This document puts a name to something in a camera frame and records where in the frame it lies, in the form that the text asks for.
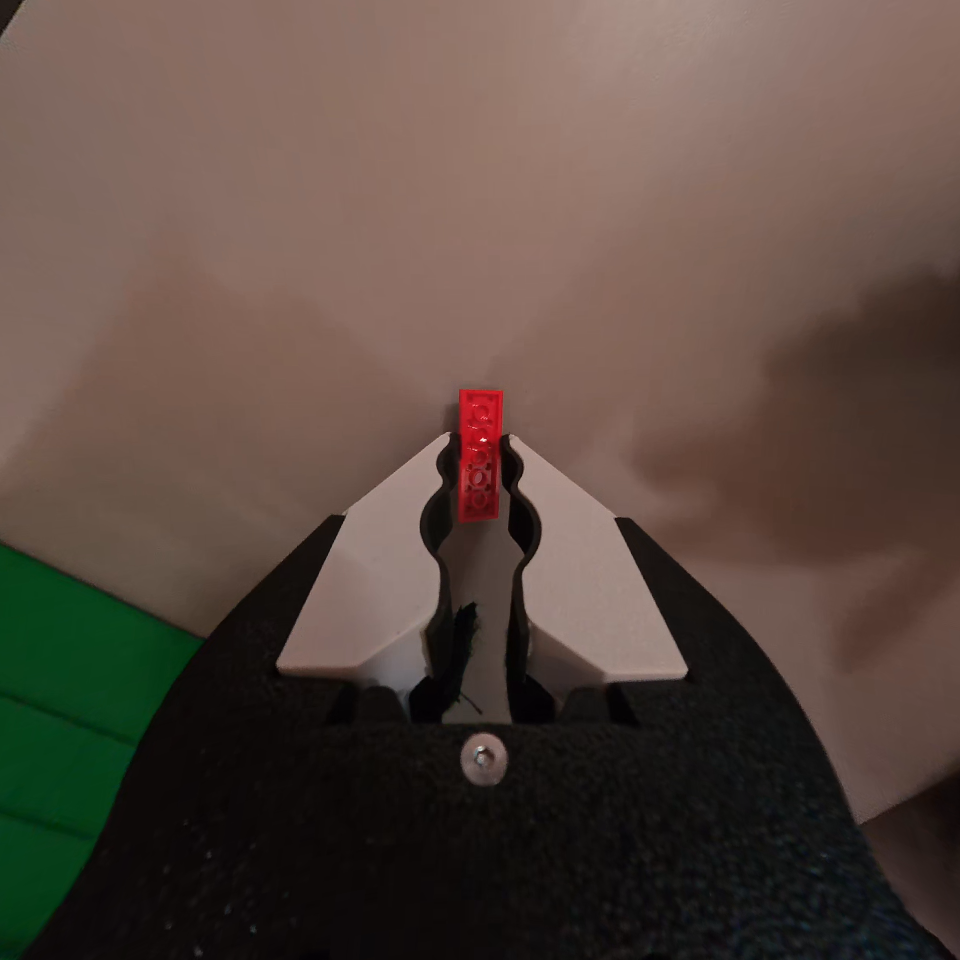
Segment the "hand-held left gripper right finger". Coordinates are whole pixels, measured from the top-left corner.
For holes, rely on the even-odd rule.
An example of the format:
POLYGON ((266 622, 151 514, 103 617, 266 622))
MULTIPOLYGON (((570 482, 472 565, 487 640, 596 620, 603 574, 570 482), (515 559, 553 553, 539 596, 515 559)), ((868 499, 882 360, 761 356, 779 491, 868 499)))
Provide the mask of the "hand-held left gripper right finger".
POLYGON ((687 665, 621 518, 516 436, 502 440, 510 587, 510 714, 558 714, 577 690, 675 682, 687 665))

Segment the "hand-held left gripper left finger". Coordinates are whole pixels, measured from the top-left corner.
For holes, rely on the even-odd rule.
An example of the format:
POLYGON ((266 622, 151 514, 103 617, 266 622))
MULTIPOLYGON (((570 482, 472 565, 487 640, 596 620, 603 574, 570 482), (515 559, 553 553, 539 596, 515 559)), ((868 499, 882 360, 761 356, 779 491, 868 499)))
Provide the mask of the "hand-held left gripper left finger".
POLYGON ((441 434, 340 516, 278 673, 384 687, 414 721, 442 719, 462 683, 440 555, 459 458, 459 435, 441 434))

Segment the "red long brick plate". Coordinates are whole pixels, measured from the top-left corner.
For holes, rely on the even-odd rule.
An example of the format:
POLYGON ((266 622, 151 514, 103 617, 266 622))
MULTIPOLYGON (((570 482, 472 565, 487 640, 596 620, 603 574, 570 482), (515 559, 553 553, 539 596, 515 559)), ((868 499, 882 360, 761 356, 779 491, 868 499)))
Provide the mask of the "red long brick plate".
POLYGON ((460 390, 458 521, 462 524, 499 517, 502 414, 501 390, 460 390))

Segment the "green plastic bin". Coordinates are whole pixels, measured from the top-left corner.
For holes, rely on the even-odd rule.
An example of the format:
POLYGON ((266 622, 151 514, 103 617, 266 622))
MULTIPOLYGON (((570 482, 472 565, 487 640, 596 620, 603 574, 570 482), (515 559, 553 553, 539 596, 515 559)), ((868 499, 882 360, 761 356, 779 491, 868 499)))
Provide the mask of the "green plastic bin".
POLYGON ((1 547, 1 955, 62 903, 203 640, 1 547))

